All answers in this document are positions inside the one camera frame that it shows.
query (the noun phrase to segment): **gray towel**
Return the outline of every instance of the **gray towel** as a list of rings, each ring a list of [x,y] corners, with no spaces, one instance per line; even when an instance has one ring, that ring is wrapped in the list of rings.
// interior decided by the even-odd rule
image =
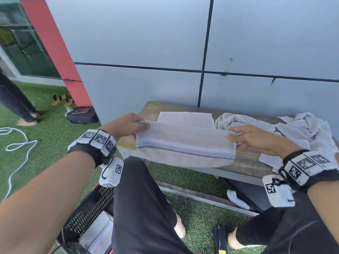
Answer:
[[[183,127],[154,121],[141,121],[150,129],[137,135],[140,155],[150,161],[177,167],[222,167],[235,159],[236,144],[227,130]]]

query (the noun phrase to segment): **white rope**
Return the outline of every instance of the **white rope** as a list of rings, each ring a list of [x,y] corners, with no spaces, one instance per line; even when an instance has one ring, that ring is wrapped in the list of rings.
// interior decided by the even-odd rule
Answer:
[[[13,175],[18,172],[22,167],[23,165],[26,164],[26,162],[28,161],[28,155],[29,155],[29,152],[31,151],[31,149],[34,148],[34,146],[37,144],[38,140],[34,140],[34,141],[28,141],[28,138],[26,136],[26,134],[24,132],[22,132],[21,130],[19,129],[16,129],[16,128],[11,128],[11,127],[3,127],[3,128],[0,128],[0,135],[5,135],[5,134],[10,134],[11,132],[13,131],[18,131],[20,133],[22,133],[22,135],[25,137],[26,141],[22,142],[22,143],[14,143],[14,144],[10,144],[10,145],[7,145],[6,147],[6,151],[15,151],[17,149],[20,149],[22,146],[26,145],[26,144],[31,144],[31,143],[34,143],[27,151],[26,153],[26,159],[25,161],[13,172],[11,173],[10,177],[8,178],[8,191],[7,191],[7,194],[6,196],[4,197],[4,199],[6,199],[10,193],[11,193],[11,190],[12,190],[12,177]]]

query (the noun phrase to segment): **right hand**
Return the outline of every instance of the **right hand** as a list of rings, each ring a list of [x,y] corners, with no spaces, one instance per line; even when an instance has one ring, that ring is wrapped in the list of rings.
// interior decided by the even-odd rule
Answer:
[[[241,133],[240,135],[229,134],[227,136],[227,139],[231,142],[242,143],[237,146],[237,153],[244,150],[255,150],[284,159],[292,152],[302,149],[285,136],[267,132],[253,125],[233,127],[230,131]]]

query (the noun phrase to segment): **forearm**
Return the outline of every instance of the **forearm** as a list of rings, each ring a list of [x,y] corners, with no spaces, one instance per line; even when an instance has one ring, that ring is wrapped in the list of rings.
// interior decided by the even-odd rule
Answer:
[[[46,254],[93,173],[93,158],[66,155],[0,205],[2,253]]]
[[[339,181],[316,183],[308,189],[307,195],[333,238],[339,243]]]

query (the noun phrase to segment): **glass door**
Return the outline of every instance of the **glass door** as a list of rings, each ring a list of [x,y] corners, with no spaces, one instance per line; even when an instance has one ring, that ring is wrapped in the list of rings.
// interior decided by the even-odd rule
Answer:
[[[0,0],[0,47],[0,58],[17,77],[61,79],[20,0]]]

